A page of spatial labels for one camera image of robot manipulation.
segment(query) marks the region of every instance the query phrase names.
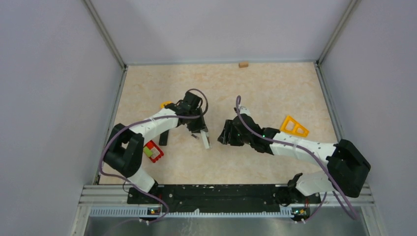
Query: wooden block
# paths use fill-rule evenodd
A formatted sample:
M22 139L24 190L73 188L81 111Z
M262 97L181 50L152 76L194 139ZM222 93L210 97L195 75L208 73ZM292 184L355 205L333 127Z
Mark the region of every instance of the wooden block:
M242 61L239 63L239 68L245 68L249 66L249 62L248 61Z

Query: wall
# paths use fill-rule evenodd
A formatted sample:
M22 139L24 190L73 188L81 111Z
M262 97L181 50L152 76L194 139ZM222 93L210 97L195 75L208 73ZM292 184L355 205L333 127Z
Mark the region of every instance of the wall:
M417 1L362 0L323 70L389 235L417 224Z
M3 0L0 35L1 235L68 235L121 69L80 0Z
M126 63L316 60L349 0L92 0Z

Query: beige table surface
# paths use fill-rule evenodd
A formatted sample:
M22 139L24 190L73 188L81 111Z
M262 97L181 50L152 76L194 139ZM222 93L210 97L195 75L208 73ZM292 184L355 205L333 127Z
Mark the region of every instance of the beige table surface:
M242 69L236 63L130 66L115 123L128 125L148 118L162 102L177 102L190 88L202 90L208 98L205 120L212 149L206 150L185 126L171 129L168 145L162 147L165 155L156 163L146 156L142 161L161 184L286 183L297 173L320 169L290 157L258 153L248 145L220 144L217 137L224 121L236 116L237 95L261 127L279 129L286 115L291 115L309 129L307 139L336 141L314 65L308 62L251 63ZM107 165L104 170L116 173ZM123 181L102 177L100 183Z

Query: black and white robotic arm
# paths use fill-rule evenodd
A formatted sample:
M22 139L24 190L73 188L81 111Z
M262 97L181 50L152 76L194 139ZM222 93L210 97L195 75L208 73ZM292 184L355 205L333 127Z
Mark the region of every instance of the black and white robotic arm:
M245 107L240 106L239 113L241 119L236 116L233 120L226 120L223 132L218 138L219 142L232 146L249 144L261 153L290 156L317 165L317 160L311 155L314 154L318 157L318 161L327 168L329 174L346 196L354 198L359 196L369 173L370 165L350 141L342 139L336 144L309 141L286 134L278 129L261 128L253 121L249 110ZM242 120L263 138L281 142L271 142L254 135L245 127ZM290 191L295 188L304 196L319 192L336 191L324 171L312 174L297 174L288 182L288 188Z
M149 192L157 186L157 182L142 168L143 147L150 140L167 130L185 124L191 133L201 133L206 148L211 147L201 104L202 99L188 91L183 100L176 104L168 104L158 113L149 117L150 122L134 125L121 133L106 152L104 162L131 183L136 184L141 190ZM125 128L124 125L117 124L113 128L109 140L123 128Z

